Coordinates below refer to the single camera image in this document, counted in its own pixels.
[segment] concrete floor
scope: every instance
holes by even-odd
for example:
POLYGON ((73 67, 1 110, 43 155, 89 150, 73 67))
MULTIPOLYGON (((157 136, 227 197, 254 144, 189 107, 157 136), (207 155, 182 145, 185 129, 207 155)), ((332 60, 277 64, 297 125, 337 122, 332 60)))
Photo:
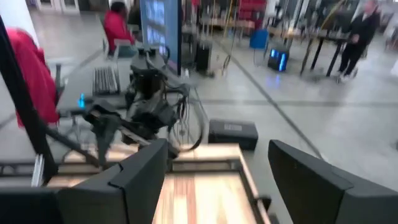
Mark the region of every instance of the concrete floor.
MULTIPOLYGON (((32 18, 46 57, 72 58, 73 63, 65 66, 64 75, 103 63, 104 57, 98 55, 98 50, 104 34, 94 16, 34 12, 32 18), (90 60, 81 64, 89 56, 90 60)), ((212 59, 224 60, 229 46, 228 40, 216 41, 212 59)), ((261 62, 261 52, 254 54, 247 41, 243 41, 242 46, 234 48, 227 76, 198 81, 197 90, 207 117, 256 123, 259 132, 256 151, 244 152, 244 155, 260 194, 272 196, 271 213, 276 213, 283 224, 292 221, 267 160, 270 139, 281 140, 348 172, 398 190, 395 174, 398 170, 395 149, 398 77, 390 75, 397 55, 385 52, 383 38, 376 37, 367 59, 360 62, 358 77, 337 85, 331 79, 314 82, 308 78, 309 72, 299 77, 305 48, 306 43, 294 42, 287 72, 276 73, 261 62), (254 66, 253 56, 263 65, 254 66)), ((317 68, 327 69, 333 52, 332 45, 325 45, 317 68)), ((0 121, 12 116, 14 111, 4 84, 1 85, 2 101, 10 107, 3 107, 0 121)), ((2 159, 33 157, 30 142, 25 132, 17 128, 15 120, 2 126, 0 142, 2 159)), ((65 151, 55 146, 53 150, 58 158, 65 151)))

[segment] display screen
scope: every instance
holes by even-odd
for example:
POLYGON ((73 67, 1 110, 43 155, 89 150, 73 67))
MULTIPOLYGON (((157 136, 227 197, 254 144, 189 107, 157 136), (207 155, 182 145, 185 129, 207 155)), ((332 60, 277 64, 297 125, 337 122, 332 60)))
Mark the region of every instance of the display screen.
POLYGON ((165 44, 170 49, 169 67, 181 74, 181 1, 140 0, 144 47, 165 44))

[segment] red jacket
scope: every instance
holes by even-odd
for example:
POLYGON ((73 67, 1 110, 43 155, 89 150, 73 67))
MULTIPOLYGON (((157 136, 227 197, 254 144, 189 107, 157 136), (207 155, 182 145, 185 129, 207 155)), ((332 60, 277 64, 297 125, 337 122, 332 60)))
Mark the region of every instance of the red jacket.
MULTIPOLYGON (((45 64, 43 50, 38 49, 30 35, 23 30, 7 29, 7 34, 33 106, 46 123, 56 123, 59 115, 55 106, 55 82, 45 64)), ((19 116, 17 118, 18 126, 23 127, 19 116)))
POLYGON ((104 29, 109 42, 109 51, 115 50, 115 39, 130 40, 131 44, 134 44, 134 38, 128 30, 126 22, 118 13, 108 11, 105 14, 104 29))

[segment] black case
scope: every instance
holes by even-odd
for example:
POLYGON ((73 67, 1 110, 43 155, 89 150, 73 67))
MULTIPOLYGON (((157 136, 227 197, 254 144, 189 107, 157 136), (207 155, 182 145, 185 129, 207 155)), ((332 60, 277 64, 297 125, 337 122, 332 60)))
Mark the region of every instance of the black case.
POLYGON ((211 119, 209 143, 238 143, 243 150, 255 150, 259 135, 253 122, 211 119))

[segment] keyboard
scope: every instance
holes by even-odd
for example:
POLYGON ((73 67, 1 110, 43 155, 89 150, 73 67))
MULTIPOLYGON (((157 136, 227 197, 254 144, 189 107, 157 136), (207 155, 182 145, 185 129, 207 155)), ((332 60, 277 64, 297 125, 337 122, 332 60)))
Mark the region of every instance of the keyboard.
POLYGON ((111 67, 95 68, 93 74, 93 96, 117 95, 119 93, 119 75, 111 67))

